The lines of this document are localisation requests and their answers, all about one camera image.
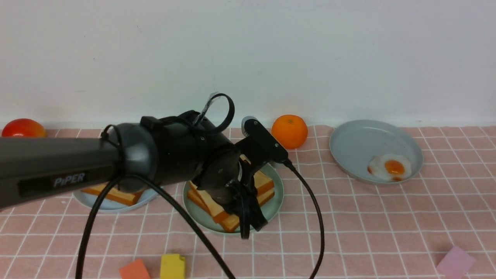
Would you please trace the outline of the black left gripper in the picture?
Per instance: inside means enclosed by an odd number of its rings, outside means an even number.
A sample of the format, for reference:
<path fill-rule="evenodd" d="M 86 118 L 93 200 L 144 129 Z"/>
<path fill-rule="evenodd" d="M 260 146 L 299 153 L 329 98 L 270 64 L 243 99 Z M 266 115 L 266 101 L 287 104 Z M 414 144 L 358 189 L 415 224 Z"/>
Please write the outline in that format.
<path fill-rule="evenodd" d="M 242 239 L 250 238 L 251 228 L 261 230 L 267 219 L 262 213 L 255 188 L 258 166 L 243 159 L 239 152 L 225 153 L 209 161 L 192 183 L 229 214 L 239 218 Z"/>

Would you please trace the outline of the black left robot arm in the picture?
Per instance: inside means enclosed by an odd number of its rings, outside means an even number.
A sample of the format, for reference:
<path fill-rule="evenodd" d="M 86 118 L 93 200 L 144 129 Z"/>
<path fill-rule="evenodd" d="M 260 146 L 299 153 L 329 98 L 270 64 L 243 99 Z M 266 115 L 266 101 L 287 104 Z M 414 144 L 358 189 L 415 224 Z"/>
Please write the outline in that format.
<path fill-rule="evenodd" d="M 142 117 L 123 123 L 101 138 L 1 138 L 1 209 L 76 191 L 127 175 L 122 192 L 191 181 L 229 214 L 261 230 L 267 219 L 257 201 L 255 172 L 241 150 L 196 111 L 177 117 Z"/>

